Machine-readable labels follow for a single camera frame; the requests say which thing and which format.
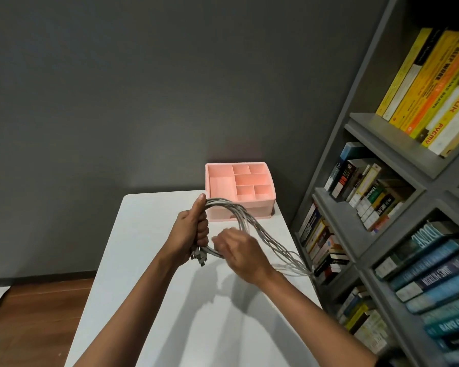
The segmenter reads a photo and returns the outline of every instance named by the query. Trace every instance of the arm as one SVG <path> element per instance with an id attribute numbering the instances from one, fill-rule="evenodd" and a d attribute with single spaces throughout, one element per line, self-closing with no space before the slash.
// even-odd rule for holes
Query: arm
<path id="1" fill-rule="evenodd" d="M 377 357 L 276 271 L 254 238 L 231 228 L 212 240 L 229 267 L 269 297 L 320 366 L 374 366 Z"/>
<path id="2" fill-rule="evenodd" d="M 189 259 L 194 241 L 208 244 L 205 205 L 202 194 L 189 211 L 178 214 L 159 253 L 75 367 L 136 364 L 175 271 Z"/>

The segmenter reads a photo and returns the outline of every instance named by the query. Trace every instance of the forearm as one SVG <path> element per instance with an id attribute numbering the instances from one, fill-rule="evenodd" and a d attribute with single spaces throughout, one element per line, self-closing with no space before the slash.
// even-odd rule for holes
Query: forearm
<path id="1" fill-rule="evenodd" d="M 159 253 L 75 366 L 134 366 L 175 271 Z"/>
<path id="2" fill-rule="evenodd" d="M 259 287 L 296 330 L 320 366 L 374 366 L 376 356 L 294 287 L 284 275 L 273 271 Z"/>

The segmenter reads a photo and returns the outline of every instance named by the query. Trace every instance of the pink organizer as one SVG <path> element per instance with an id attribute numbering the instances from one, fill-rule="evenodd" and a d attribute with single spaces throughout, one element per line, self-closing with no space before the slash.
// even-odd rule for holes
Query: pink organizer
<path id="1" fill-rule="evenodd" d="M 272 216 L 275 188 L 265 162 L 207 163 L 206 193 L 243 205 L 256 218 Z M 214 206 L 208 209 L 208 220 L 224 222 L 235 220 L 231 211 Z"/>

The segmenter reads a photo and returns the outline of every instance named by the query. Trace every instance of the white cable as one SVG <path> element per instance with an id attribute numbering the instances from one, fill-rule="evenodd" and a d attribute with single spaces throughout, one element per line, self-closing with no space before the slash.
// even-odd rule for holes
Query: white cable
<path id="1" fill-rule="evenodd" d="M 206 202 L 206 209 L 213 206 L 221 206 L 231 211 L 238 221 L 238 227 L 240 230 L 249 233 L 247 223 L 255 228 L 263 243 L 269 246 L 275 255 L 277 255 L 277 257 L 284 262 L 284 264 L 274 265 L 274 268 L 291 276 L 294 275 L 308 277 L 313 275 L 312 272 L 307 270 L 298 253 L 289 251 L 286 249 L 286 247 L 282 246 L 279 242 L 272 238 L 272 236 L 267 233 L 267 231 L 260 225 L 260 223 L 253 216 L 251 216 L 247 209 L 245 209 L 242 205 L 231 202 L 225 198 L 208 198 Z M 204 253 L 223 258 L 219 252 L 209 246 L 199 247 L 199 250 Z M 206 255 L 201 255 L 196 247 L 192 253 L 192 257 L 196 257 L 201 265 L 204 265 L 204 261 L 206 261 Z"/>

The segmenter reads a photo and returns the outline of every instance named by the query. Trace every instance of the gray bookshelf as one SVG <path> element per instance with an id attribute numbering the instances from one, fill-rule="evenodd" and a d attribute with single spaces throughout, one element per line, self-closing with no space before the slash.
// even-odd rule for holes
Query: gray bookshelf
<path id="1" fill-rule="evenodd" d="M 420 318 L 409 313 L 373 273 L 381 259 L 435 211 L 459 225 L 459 146 L 442 159 L 375 114 L 422 27 L 414 20 L 409 0 L 389 0 L 290 229 L 311 268 L 296 232 L 315 202 L 350 258 L 349 265 L 330 284 L 319 286 L 312 279 L 325 311 L 336 311 L 338 300 L 363 283 L 412 365 L 447 366 L 439 348 L 423 331 Z M 347 141 L 363 143 L 416 190 L 375 235 L 365 230 L 355 209 L 336 202 L 323 188 Z"/>

